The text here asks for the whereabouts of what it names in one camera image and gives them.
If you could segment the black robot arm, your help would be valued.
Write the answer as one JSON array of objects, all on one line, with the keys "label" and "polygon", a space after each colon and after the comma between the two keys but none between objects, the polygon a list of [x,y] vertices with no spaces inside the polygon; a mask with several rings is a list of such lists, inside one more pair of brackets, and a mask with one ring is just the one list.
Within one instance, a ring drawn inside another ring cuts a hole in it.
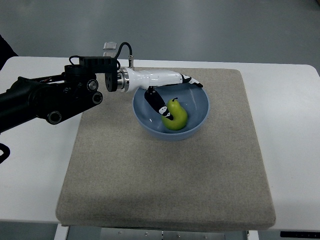
[{"label": "black robot arm", "polygon": [[31,79],[18,77],[0,95],[0,131],[35,118],[56,125],[99,105],[103,95],[98,91],[97,74],[104,74],[109,92],[125,88],[127,80],[121,80],[118,61],[123,46],[129,49],[128,61],[132,67],[132,47],[123,42],[115,56],[78,56],[79,63],[65,65],[61,74]]}]

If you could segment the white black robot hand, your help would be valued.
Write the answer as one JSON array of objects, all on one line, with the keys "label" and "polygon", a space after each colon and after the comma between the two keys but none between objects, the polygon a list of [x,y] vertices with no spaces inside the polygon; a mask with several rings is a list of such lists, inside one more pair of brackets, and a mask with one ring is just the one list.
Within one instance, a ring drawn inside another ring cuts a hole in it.
[{"label": "white black robot hand", "polygon": [[188,75],[164,69],[135,71],[129,67],[121,67],[117,76],[117,89],[119,91],[131,92],[138,88],[144,89],[144,98],[153,110],[171,121],[174,117],[155,88],[178,84],[203,87],[199,81]]}]

